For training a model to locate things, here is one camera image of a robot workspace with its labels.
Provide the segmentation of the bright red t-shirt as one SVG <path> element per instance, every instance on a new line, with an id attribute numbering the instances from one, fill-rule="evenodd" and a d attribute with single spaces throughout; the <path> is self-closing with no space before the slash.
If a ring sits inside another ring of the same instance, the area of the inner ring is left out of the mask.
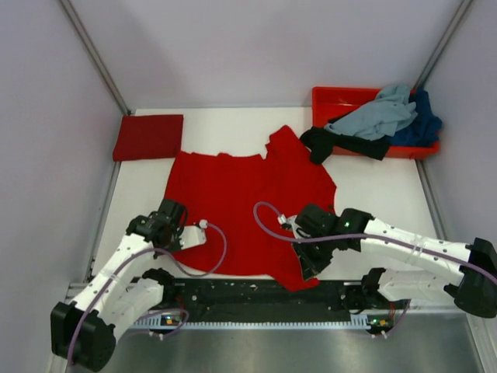
<path id="1" fill-rule="evenodd" d="M 291 244 L 273 238 L 256 223 L 258 219 L 281 233 L 276 207 L 286 216 L 298 214 L 307 204 L 332 211 L 336 186 L 323 166 L 310 161 L 310 152 L 288 126 L 269 136 L 266 156 L 235 157 L 180 152 L 173 163 L 165 198 L 188 210 L 186 223 L 201 219 L 218 226 L 222 233 L 207 231 L 202 246 L 175 253 L 183 265 L 218 274 L 269 275 L 288 291 L 319 284 L 304 280 Z"/>

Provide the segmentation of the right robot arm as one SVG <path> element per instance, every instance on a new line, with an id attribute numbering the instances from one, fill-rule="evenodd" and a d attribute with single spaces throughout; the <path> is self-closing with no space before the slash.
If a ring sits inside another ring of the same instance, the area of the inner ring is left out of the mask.
<path id="1" fill-rule="evenodd" d="M 320 274 L 336 250 L 388 257 L 409 270 L 374 267 L 361 280 L 363 300 L 371 307 L 409 299 L 452 302 L 484 319 L 496 316 L 496 250 L 485 239 L 449 242 L 417 235 L 353 208 L 341 215 L 315 204 L 290 217 L 297 239 L 292 245 L 305 280 Z"/>

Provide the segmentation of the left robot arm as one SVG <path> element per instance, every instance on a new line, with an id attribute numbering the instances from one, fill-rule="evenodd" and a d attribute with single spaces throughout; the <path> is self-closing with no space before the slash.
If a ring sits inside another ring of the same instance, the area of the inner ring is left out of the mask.
<path id="1" fill-rule="evenodd" d="M 174 278 L 163 261 L 172 249 L 179 249 L 186 216 L 185 206 L 164 199 L 157 211 L 130 221 L 101 271 L 72 301 L 52 309 L 53 354 L 99 372 L 118 340 L 143 314 L 174 303 Z"/>

